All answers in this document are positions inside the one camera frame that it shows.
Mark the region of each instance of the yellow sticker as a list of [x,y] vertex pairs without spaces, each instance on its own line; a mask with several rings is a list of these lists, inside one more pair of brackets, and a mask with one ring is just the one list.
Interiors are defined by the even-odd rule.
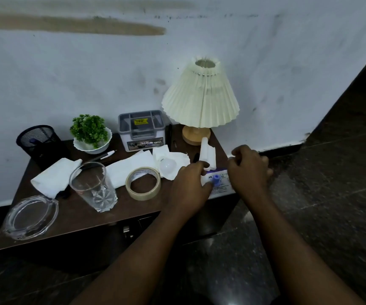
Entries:
[[135,125],[149,124],[148,123],[148,118],[145,118],[145,119],[135,119],[133,122],[134,122]]

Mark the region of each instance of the tape roll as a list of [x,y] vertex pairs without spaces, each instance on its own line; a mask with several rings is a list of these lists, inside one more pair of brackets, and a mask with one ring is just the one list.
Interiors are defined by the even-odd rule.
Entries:
[[[156,178],[155,187],[153,189],[151,189],[150,191],[148,191],[147,193],[140,194],[140,193],[134,192],[131,189],[132,181],[138,179],[140,174],[152,174]],[[126,190],[129,193],[129,195],[132,198],[134,198],[135,200],[139,200],[139,201],[149,200],[149,199],[155,197],[157,195],[157,193],[159,193],[159,190],[160,190],[160,175],[159,175],[158,171],[156,171],[155,169],[153,169],[151,167],[140,167],[138,169],[133,170],[128,175],[128,177],[126,178],[126,181],[125,181],[125,187],[126,187]]]

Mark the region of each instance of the mesh pen holder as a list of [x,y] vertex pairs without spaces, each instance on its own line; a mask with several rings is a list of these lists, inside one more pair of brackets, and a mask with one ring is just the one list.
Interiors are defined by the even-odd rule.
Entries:
[[69,150],[48,125],[33,126],[24,130],[16,139],[16,144],[23,148],[42,170],[63,157],[70,157]]

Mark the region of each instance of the label on box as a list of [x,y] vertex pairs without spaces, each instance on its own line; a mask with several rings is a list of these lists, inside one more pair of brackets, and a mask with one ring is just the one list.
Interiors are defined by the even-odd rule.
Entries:
[[127,145],[130,151],[155,148],[163,145],[163,137],[138,140],[138,141],[128,141]]
[[144,119],[135,119],[135,120],[133,121],[133,123],[134,123],[135,125],[149,124],[149,123],[148,123],[148,118],[147,118],[147,117],[146,117],[146,118],[144,118]]
[[201,185],[211,182],[215,174],[220,176],[220,181],[217,185],[214,185],[209,199],[235,194],[235,190],[232,188],[230,179],[228,178],[227,170],[208,172],[205,176],[201,176]]

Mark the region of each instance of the plant pot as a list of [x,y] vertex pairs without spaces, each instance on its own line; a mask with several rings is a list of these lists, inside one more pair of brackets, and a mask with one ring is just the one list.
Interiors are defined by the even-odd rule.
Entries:
[[106,149],[108,149],[109,146],[109,142],[111,141],[112,138],[112,132],[109,128],[105,128],[105,130],[108,133],[108,140],[107,142],[105,142],[104,140],[101,140],[98,143],[99,148],[96,149],[94,148],[94,146],[92,144],[89,143],[85,143],[83,141],[79,141],[76,138],[73,139],[73,145],[76,149],[86,152],[87,154],[100,154],[103,153]]

